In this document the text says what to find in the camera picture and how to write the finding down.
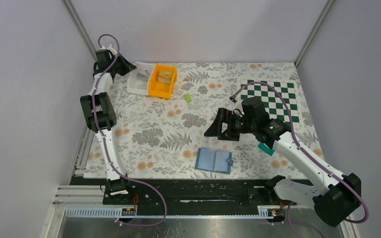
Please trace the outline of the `white card with black stripe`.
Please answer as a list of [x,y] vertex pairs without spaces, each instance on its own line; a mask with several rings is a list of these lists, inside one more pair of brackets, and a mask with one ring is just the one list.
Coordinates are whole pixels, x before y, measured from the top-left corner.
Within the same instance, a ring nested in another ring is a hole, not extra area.
[[146,84],[148,83],[149,78],[150,78],[150,74],[149,74],[149,72],[148,72],[147,69],[140,70],[140,71],[137,73],[137,76],[136,76],[136,79],[137,79],[140,83],[142,83],[142,84],[144,84],[144,85],[146,85]]

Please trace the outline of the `blue card holder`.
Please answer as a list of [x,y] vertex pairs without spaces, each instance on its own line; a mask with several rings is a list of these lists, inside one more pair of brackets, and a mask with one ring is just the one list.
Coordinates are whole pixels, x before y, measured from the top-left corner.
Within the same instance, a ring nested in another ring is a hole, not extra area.
[[233,164],[234,160],[231,152],[199,148],[195,169],[229,175]]

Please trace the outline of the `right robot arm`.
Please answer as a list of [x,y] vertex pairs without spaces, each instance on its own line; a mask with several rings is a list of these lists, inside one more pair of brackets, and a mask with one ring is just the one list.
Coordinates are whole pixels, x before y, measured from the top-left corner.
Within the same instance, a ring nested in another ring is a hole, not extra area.
[[281,200],[296,202],[315,211],[331,227],[345,221],[361,205],[361,180],[344,174],[321,160],[305,146],[280,119],[270,118],[260,98],[242,101],[242,111],[219,108],[205,137],[239,141],[241,134],[252,134],[258,142],[283,155],[311,182],[311,185],[275,176],[266,184],[265,198],[271,204]]

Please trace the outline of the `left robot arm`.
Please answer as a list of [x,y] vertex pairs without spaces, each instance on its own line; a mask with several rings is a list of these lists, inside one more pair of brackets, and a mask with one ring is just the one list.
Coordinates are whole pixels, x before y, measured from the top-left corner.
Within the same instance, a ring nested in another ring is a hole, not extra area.
[[97,61],[93,65],[94,83],[90,92],[80,97],[80,104],[87,127],[95,133],[102,149],[106,165],[105,196],[113,197],[123,204],[130,203],[134,191],[127,181],[127,172],[123,166],[115,142],[117,116],[109,97],[109,90],[115,76],[125,75],[136,67],[126,63],[114,50],[101,48],[96,51]]

